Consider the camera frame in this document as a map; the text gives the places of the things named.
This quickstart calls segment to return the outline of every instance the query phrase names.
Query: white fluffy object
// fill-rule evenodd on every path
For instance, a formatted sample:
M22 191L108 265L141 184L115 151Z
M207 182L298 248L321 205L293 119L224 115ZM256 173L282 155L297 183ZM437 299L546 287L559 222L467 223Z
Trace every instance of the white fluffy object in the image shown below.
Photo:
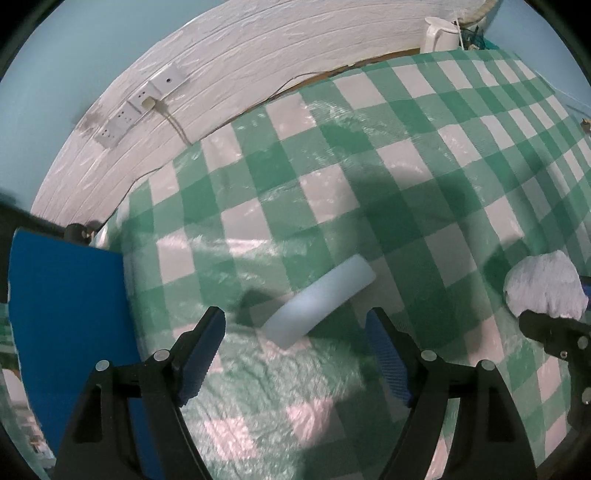
M507 274L504 290L507 306L516 317L531 310L579 320L587 309L579 274L561 250L524 258Z

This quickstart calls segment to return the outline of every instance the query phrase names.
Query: beige hose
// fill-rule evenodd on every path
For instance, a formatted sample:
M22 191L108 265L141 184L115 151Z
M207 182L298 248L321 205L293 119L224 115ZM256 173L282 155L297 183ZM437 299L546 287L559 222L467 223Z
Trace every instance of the beige hose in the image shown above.
M474 13L458 19L461 27L469 27L482 20L494 8L498 0L486 0L484 4Z

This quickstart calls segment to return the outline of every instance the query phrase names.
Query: wall socket panel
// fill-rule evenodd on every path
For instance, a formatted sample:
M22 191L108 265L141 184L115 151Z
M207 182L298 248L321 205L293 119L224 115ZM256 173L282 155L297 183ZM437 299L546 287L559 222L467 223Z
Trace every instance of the wall socket panel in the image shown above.
M148 112L142 102L148 97L162 100L188 78L174 63L156 72L138 88L95 134L95 140L105 148L112 148Z

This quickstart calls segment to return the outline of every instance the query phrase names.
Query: white tube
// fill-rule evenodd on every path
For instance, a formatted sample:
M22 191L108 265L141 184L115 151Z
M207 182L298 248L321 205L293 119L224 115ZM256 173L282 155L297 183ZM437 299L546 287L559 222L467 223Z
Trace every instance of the white tube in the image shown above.
M375 277L365 259L354 255L277 310L262 332L278 347L288 349Z

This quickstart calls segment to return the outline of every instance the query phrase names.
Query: silver screw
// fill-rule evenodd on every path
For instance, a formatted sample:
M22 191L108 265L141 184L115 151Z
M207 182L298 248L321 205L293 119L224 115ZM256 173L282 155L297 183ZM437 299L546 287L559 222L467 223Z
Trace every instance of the silver screw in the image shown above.
M433 350L423 350L421 357L427 362L433 362L437 358L437 354Z
M483 360L480 364L484 370L488 370L489 372L492 372L496 368L495 364L490 360Z
M164 362L170 356L170 352L168 350L162 349L158 350L154 354L154 360L157 362Z
M97 372L103 372L109 368L109 365L108 360L99 360L95 365L95 369Z
M589 339L587 337L579 337L579 340L577 340L577 346L581 350L585 350L587 348L588 344L589 344Z
M581 400L585 405L589 405L591 403L591 387L587 387L583 390L583 395L581 395Z

